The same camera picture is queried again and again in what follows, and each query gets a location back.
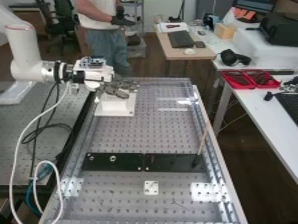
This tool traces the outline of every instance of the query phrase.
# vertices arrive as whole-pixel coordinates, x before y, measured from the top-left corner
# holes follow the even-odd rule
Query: cardboard box
[[[217,23],[214,33],[221,39],[233,39],[234,33],[236,33],[236,28],[228,27],[224,24]]]

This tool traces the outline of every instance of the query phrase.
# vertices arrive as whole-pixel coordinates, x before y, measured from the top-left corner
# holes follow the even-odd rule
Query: black bracket
[[[206,172],[204,158],[196,154],[87,153],[81,169],[119,172]]]

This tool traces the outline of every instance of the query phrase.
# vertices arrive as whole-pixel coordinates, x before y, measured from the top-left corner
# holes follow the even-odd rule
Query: red tray
[[[234,89],[256,89],[256,83],[245,74],[238,70],[226,70],[221,72],[221,75],[226,82]]]
[[[281,86],[281,82],[278,82],[273,76],[262,71],[262,70],[245,70],[246,76],[252,79],[256,84],[256,87],[260,89],[277,89]]]

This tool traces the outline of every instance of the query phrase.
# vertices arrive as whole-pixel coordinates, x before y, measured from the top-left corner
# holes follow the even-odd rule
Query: chair
[[[75,26],[76,23],[73,21],[72,15],[68,13],[65,14],[65,10],[63,12],[61,6],[56,6],[55,8],[60,11],[51,12],[49,10],[49,3],[44,2],[44,0],[36,0],[36,4],[40,8],[44,20],[45,20],[45,33],[51,37],[52,42],[47,47],[47,52],[49,52],[53,46],[59,46],[60,48],[60,55],[64,56],[64,47],[68,42],[76,43],[76,35],[75,35]]]

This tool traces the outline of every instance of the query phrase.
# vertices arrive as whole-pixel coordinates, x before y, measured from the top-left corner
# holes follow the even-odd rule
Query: white shirt
[[[116,0],[89,0],[89,1],[96,6],[96,8],[100,9],[104,13],[107,13],[111,16],[116,15]],[[119,26],[112,25],[111,23],[96,21],[80,13],[79,13],[79,19],[81,26],[85,28],[96,30],[119,29]]]

